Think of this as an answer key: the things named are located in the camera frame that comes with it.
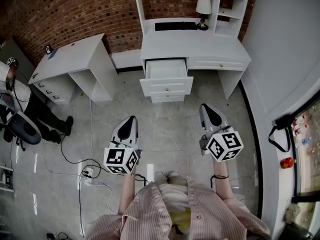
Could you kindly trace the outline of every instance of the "table lamp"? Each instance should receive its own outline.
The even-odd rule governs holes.
[[[198,3],[196,4],[196,12],[201,14],[201,20],[200,23],[198,23],[196,26],[198,30],[207,30],[208,26],[205,24],[205,15],[211,14],[211,1],[210,0],[198,0]]]

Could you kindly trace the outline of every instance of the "black shoe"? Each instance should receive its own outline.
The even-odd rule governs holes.
[[[74,124],[73,117],[72,116],[68,116],[68,118],[66,119],[65,123],[66,123],[66,134],[65,134],[65,136],[70,136],[71,128],[72,128],[72,126]]]
[[[53,143],[58,143],[58,144],[60,144],[61,138],[60,138],[60,136],[58,135],[57,131],[56,131],[56,130],[51,130],[51,134],[52,134],[51,141],[52,141]]]

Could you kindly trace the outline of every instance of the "black keyboard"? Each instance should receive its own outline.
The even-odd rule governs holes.
[[[194,22],[161,22],[155,24],[155,31],[165,30],[197,30]]]

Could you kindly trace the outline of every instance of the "power strip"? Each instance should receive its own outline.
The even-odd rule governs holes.
[[[88,176],[92,177],[92,175],[94,174],[94,169],[87,167],[84,171],[88,172]],[[84,179],[84,184],[87,186],[90,186],[92,182],[92,178],[89,177],[85,177]]]

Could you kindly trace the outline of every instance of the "pink striped shirt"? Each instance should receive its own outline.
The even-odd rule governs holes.
[[[221,200],[210,188],[187,178],[191,210],[189,239],[270,240],[268,227],[235,199]],[[172,221],[160,190],[151,182],[135,196],[123,215],[103,215],[94,221],[86,240],[164,240]]]

